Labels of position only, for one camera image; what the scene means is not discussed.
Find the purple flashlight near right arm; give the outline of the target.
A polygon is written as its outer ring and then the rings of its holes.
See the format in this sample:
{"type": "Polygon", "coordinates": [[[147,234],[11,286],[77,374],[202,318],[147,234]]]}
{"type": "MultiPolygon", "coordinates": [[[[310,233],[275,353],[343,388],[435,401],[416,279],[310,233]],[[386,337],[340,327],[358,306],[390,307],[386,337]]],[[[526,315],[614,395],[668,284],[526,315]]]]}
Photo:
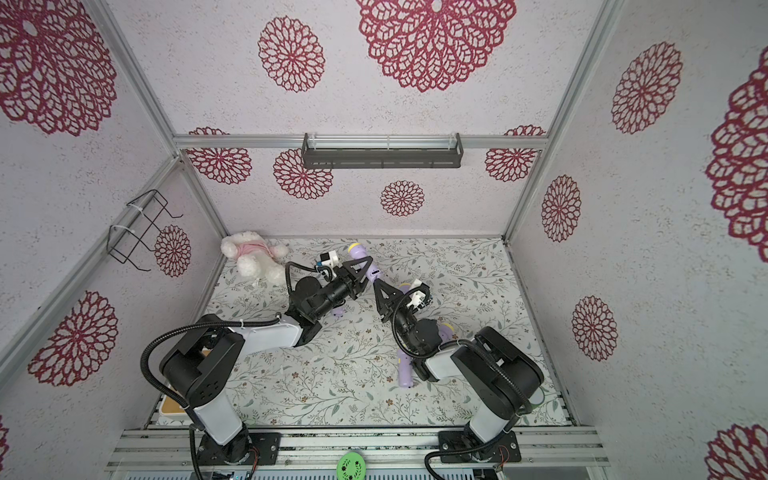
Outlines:
{"type": "Polygon", "coordinates": [[[439,331],[441,337],[448,340],[452,339],[455,334],[454,329],[448,324],[441,324],[439,326],[439,331]]]}

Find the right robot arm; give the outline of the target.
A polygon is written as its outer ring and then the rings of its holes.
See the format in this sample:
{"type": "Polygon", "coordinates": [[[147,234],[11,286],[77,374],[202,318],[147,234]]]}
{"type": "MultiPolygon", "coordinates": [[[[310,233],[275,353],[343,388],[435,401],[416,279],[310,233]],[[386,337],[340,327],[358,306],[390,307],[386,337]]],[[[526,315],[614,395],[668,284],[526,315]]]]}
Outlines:
{"type": "Polygon", "coordinates": [[[531,399],[544,381],[537,363],[489,326],[469,339],[443,339],[436,320],[417,316],[431,299],[425,284],[404,291],[377,279],[373,289],[377,311],[410,358],[413,373],[425,382],[462,378],[481,400],[462,431],[438,434],[440,446],[424,458],[427,472],[441,477],[431,464],[437,458],[450,463],[520,461],[513,428],[534,410],[531,399]]]}

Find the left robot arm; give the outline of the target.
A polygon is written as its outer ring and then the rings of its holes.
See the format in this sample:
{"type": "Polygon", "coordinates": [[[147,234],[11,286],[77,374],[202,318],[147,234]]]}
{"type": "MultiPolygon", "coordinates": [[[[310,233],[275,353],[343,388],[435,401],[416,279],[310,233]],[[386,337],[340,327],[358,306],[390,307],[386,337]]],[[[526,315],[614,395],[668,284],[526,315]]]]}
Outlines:
{"type": "Polygon", "coordinates": [[[192,421],[192,432],[202,434],[191,442],[195,467],[205,457],[229,465],[263,462],[263,453],[225,392],[230,375],[243,356],[308,344],[326,315],[365,291],[372,265],[370,256],[337,266],[288,262],[287,274],[301,269],[306,275],[286,282],[288,308],[283,314],[270,320],[235,321],[209,314],[147,345],[140,357],[142,375],[183,409],[192,421]]]}

